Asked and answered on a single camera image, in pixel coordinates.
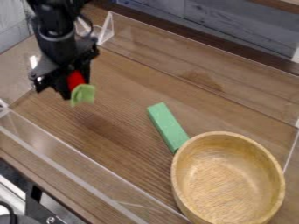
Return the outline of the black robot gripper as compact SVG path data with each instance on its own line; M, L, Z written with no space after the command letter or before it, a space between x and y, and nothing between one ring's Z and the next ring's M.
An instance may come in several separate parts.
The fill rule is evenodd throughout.
M49 37L41 28L35 28L34 34L42 58L29 73L29 79L38 93L54 88L62 98L69 100L71 90L67 78L75 70L81 71L85 83L90 84L90 63L99 56L98 39L91 35L77 38L75 30L62 37Z

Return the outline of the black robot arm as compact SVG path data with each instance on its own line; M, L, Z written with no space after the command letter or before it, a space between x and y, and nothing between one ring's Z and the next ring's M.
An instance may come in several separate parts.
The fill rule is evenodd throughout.
M90 84L91 61L99 56L94 23L82 13L90 0L27 0L42 58L29 73L35 90L53 88L65 100Z

